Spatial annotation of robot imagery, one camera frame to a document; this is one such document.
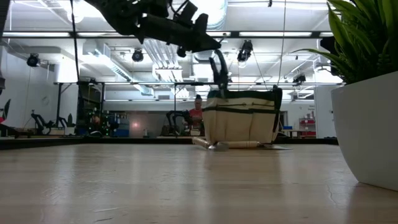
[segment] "camera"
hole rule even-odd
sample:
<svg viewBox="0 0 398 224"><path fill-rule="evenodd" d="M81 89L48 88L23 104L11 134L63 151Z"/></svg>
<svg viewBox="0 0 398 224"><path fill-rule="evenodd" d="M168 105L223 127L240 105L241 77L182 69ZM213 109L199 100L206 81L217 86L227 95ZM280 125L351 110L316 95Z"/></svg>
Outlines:
<svg viewBox="0 0 398 224"><path fill-rule="evenodd" d="M144 55L142 54L142 49L134 49L134 53L132 54L131 58L135 62L141 62L144 59Z"/></svg>
<svg viewBox="0 0 398 224"><path fill-rule="evenodd" d="M40 66L39 54L30 54L30 57L27 59L26 64L34 68L39 67Z"/></svg>
<svg viewBox="0 0 398 224"><path fill-rule="evenodd" d="M249 59L249 57L251 56L252 50L253 50L253 45L251 43L251 40L244 40L243 46L238 53L237 60L239 62L247 61Z"/></svg>

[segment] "wooden handle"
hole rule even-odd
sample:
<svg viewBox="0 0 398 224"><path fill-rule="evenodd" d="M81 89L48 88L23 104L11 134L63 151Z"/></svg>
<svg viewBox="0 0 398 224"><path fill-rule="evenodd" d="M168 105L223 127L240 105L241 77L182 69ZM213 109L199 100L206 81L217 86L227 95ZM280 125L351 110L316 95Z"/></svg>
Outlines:
<svg viewBox="0 0 398 224"><path fill-rule="evenodd" d="M199 146L203 146L205 149L207 149L210 146L210 144L206 140L198 137L192 138L192 143L197 144Z"/></svg>

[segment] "person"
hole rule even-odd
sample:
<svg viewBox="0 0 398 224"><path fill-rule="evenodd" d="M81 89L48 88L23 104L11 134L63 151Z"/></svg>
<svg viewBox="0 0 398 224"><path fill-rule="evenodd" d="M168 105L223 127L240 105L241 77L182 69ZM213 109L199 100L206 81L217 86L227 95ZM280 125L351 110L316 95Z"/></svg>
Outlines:
<svg viewBox="0 0 398 224"><path fill-rule="evenodd" d="M189 111L189 115L192 118L193 121L193 128L195 129L200 129L201 127L201 121L202 121L202 110L201 110L201 103L202 103L202 98L200 95L197 95L195 98L195 108L191 109Z"/></svg>

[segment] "bag pocket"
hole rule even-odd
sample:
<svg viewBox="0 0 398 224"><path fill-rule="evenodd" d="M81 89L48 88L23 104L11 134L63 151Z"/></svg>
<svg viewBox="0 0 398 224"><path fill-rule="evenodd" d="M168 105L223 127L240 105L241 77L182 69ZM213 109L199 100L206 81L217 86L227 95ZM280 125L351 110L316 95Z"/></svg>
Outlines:
<svg viewBox="0 0 398 224"><path fill-rule="evenodd" d="M252 111L252 122L250 128L250 140L260 143L271 143L274 140L275 110Z"/></svg>

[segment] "fluorescent light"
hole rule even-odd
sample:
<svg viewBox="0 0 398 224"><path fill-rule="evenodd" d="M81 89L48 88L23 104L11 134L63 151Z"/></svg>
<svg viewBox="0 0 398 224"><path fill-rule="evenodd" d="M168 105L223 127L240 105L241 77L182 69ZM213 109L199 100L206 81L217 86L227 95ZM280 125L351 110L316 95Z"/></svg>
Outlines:
<svg viewBox="0 0 398 224"><path fill-rule="evenodd" d="M70 37L68 32L3 32L5 37Z"/></svg>
<svg viewBox="0 0 398 224"><path fill-rule="evenodd" d="M105 101L110 101L110 102L125 102L129 100L105 100Z"/></svg>
<svg viewBox="0 0 398 224"><path fill-rule="evenodd" d="M240 32L239 36L246 37L282 37L283 32Z"/></svg>
<svg viewBox="0 0 398 224"><path fill-rule="evenodd" d="M131 83L129 82L110 82L110 83L105 83L105 85L130 85Z"/></svg>
<svg viewBox="0 0 398 224"><path fill-rule="evenodd" d="M248 82L248 83L244 83L244 82L236 82L236 83L228 83L228 85L256 85L257 83L255 82Z"/></svg>
<svg viewBox="0 0 398 224"><path fill-rule="evenodd" d="M246 82L254 82L258 79L258 77L231 77L232 82L234 83L246 83Z"/></svg>
<svg viewBox="0 0 398 224"><path fill-rule="evenodd" d="M222 37L224 34L226 34L227 37L231 35L231 32L219 32L219 31L210 31L206 32L210 37Z"/></svg>
<svg viewBox="0 0 398 224"><path fill-rule="evenodd" d="M140 85L174 85L170 82L139 82Z"/></svg>
<svg viewBox="0 0 398 224"><path fill-rule="evenodd" d="M285 32L285 37L309 37L311 32ZM240 32L245 37L283 37L283 32Z"/></svg>
<svg viewBox="0 0 398 224"><path fill-rule="evenodd" d="M332 32L322 32L320 34L320 37L333 37L333 33Z"/></svg>
<svg viewBox="0 0 398 224"><path fill-rule="evenodd" d="M309 37L312 32L285 32L285 37Z"/></svg>
<svg viewBox="0 0 398 224"><path fill-rule="evenodd" d="M117 32L78 32L79 37L132 37L133 35L120 35Z"/></svg>

